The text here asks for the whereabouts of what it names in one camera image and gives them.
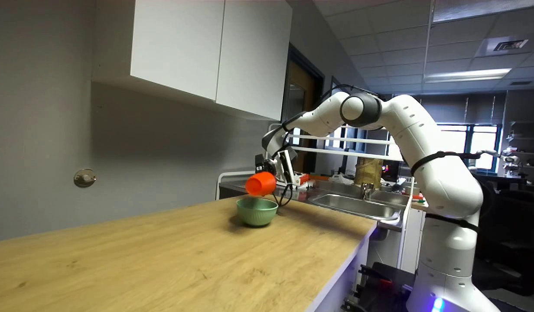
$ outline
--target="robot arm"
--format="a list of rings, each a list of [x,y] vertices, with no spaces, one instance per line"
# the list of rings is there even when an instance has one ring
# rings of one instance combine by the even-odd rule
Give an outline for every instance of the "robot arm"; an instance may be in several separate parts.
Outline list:
[[[287,178],[290,176],[290,163],[285,135],[290,128],[301,128],[311,135],[327,135],[341,123],[358,128],[384,126],[405,161],[414,168],[414,178],[431,211],[476,223],[471,216],[481,204],[478,182],[457,156],[434,156],[438,150],[445,150],[445,145],[438,142],[440,130],[424,107],[408,95],[398,95],[384,102],[370,93],[334,92],[316,109],[284,121],[278,128],[264,133],[261,144],[266,150],[266,159],[278,157]]]

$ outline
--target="white wall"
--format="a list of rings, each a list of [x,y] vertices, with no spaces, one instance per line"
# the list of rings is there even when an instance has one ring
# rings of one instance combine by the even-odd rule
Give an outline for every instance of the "white wall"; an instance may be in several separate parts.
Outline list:
[[[318,12],[292,7],[296,46],[349,81]],[[209,201],[261,152],[266,121],[91,85],[91,33],[89,0],[0,0],[0,239]],[[98,180],[77,189],[84,166]]]

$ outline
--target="white cabinet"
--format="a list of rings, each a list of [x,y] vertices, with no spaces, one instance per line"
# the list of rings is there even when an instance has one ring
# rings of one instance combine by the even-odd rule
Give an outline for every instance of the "white cabinet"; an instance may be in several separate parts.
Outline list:
[[[278,119],[284,0],[98,0],[93,79]]]
[[[280,118],[289,27],[284,0],[225,0],[218,104]]]

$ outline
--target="wooden countertop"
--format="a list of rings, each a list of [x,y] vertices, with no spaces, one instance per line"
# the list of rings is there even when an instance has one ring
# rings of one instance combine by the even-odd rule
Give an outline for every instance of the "wooden countertop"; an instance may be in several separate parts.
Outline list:
[[[0,310],[304,310],[374,228],[296,201],[249,228],[233,206],[0,241]]]

